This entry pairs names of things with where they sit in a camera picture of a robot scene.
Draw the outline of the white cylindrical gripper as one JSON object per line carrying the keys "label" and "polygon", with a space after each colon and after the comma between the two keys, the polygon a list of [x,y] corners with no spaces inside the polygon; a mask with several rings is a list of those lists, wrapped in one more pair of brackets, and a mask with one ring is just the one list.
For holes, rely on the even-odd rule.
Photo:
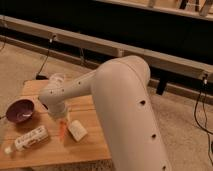
{"label": "white cylindrical gripper", "polygon": [[68,116],[68,107],[65,103],[58,103],[48,107],[48,113],[54,120],[66,120]]}

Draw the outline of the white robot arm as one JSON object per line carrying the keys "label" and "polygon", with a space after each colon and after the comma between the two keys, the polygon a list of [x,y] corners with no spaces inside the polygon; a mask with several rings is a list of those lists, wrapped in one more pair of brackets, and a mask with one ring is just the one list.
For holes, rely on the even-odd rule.
{"label": "white robot arm", "polygon": [[129,55],[75,80],[49,82],[39,101],[60,118],[67,99],[91,95],[116,171],[172,171],[147,91],[149,80],[147,62]]}

